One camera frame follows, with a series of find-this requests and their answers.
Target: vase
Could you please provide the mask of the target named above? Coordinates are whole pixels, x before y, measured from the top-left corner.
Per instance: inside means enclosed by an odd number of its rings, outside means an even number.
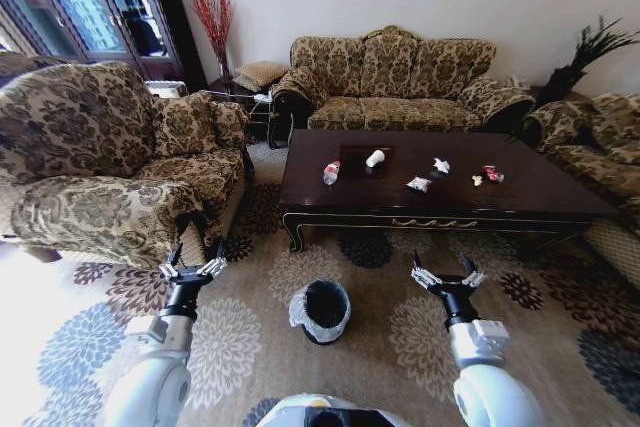
[[[564,99],[585,74],[586,72],[572,69],[569,65],[554,70],[547,85],[540,89],[536,99],[536,108]]]
[[[223,54],[218,57],[218,62],[220,63],[220,75],[223,84],[230,84],[232,82],[231,71],[229,70],[229,61],[227,60],[227,51],[225,50]]]

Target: patterned rug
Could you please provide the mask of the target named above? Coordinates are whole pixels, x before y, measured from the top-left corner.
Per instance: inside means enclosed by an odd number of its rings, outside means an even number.
[[[525,264],[517,238],[468,232],[309,229],[306,250],[291,254],[276,206],[286,150],[257,144],[251,154],[256,180],[229,238],[232,262],[198,301],[179,425],[255,426],[279,399],[316,392],[415,426],[463,426],[444,311],[410,278],[414,249],[433,272],[461,273],[462,251],[489,274],[474,306],[507,326],[507,370],[552,425],[640,424],[640,296],[614,270],[570,244]],[[141,353],[125,324],[158,312],[167,284],[124,265],[0,257],[5,279],[13,269],[28,284],[5,287],[16,314],[5,316],[14,340],[0,347],[12,379],[3,425],[102,425],[114,383]],[[292,293],[316,278],[340,281],[352,302],[331,346],[288,324]]]

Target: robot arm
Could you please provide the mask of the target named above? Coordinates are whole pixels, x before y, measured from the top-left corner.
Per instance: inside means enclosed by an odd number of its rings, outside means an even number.
[[[126,334],[147,344],[148,352],[114,386],[105,405],[109,427],[173,427],[187,401],[198,293],[227,263],[219,250],[203,266],[176,268],[181,249],[180,243],[160,266],[174,284],[165,308],[159,315],[133,318],[127,326]]]
[[[545,415],[535,396],[500,367],[509,334],[502,322],[480,320],[469,298],[484,280],[464,254],[467,277],[437,276],[422,268],[415,253],[411,276],[437,295],[447,312],[451,351],[460,368],[453,392],[469,427],[544,427]]]

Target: paper cup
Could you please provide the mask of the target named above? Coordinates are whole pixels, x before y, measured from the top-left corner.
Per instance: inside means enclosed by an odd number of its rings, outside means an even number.
[[[373,169],[373,167],[382,162],[384,160],[384,152],[382,152],[381,150],[376,150],[373,154],[371,154],[369,156],[369,158],[366,160],[366,164],[368,167],[371,167]]]

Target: black trash bin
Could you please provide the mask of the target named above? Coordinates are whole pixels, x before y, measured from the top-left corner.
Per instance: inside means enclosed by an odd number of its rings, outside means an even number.
[[[317,345],[334,343],[351,315],[347,291],[332,280],[315,280],[296,292],[289,304],[292,327],[300,324],[307,338]]]

